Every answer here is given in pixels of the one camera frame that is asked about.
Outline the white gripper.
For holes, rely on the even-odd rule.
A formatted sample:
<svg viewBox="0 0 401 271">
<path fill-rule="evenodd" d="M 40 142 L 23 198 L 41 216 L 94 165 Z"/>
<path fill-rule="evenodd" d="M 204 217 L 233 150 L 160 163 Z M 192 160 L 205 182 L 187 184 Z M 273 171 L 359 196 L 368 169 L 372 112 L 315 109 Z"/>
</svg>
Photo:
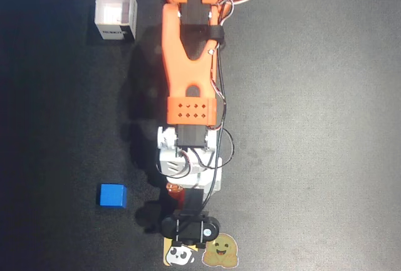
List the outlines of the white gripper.
<svg viewBox="0 0 401 271">
<path fill-rule="evenodd" d="M 211 196 L 221 190 L 222 159 L 212 150 L 159 149 L 157 169 L 167 178 L 166 189 L 176 200 L 177 210 L 183 210 L 191 196 L 200 203 L 190 210 L 204 208 Z"/>
</svg>

